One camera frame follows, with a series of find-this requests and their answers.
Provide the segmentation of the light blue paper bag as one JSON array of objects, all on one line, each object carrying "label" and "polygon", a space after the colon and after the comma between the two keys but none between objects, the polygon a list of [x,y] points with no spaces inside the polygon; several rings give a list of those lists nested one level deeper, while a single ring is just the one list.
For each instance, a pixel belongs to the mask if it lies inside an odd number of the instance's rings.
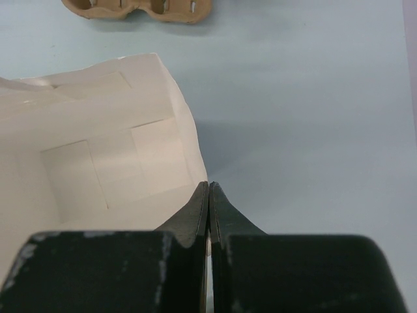
[{"label": "light blue paper bag", "polygon": [[1,80],[1,231],[152,228],[207,172],[194,118],[155,53]]}]

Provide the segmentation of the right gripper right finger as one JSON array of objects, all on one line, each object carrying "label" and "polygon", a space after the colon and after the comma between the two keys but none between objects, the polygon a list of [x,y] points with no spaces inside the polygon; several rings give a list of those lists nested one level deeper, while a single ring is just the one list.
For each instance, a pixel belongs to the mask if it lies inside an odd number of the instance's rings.
[{"label": "right gripper right finger", "polygon": [[361,235],[269,235],[213,182],[215,312],[405,312],[390,266]]}]

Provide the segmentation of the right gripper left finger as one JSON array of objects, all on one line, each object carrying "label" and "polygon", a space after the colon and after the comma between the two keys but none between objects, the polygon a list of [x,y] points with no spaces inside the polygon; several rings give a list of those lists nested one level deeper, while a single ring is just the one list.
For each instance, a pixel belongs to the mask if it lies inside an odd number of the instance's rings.
[{"label": "right gripper left finger", "polygon": [[46,231],[18,252],[2,312],[204,312],[209,184],[153,231]]}]

